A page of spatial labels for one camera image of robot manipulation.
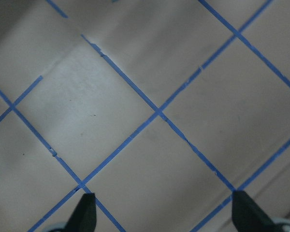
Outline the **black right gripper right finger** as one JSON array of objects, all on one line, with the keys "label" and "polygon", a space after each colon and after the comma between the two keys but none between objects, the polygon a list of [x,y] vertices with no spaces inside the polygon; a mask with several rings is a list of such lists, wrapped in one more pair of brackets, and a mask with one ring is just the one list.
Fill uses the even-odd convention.
[{"label": "black right gripper right finger", "polygon": [[238,232],[273,232],[274,222],[243,190],[232,193],[232,222]]}]

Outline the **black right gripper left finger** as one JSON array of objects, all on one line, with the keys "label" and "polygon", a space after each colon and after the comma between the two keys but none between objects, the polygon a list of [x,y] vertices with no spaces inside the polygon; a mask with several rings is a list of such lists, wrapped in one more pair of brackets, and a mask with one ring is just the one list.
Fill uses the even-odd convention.
[{"label": "black right gripper left finger", "polygon": [[97,224],[96,197],[85,193],[64,227],[65,232],[94,232]]}]

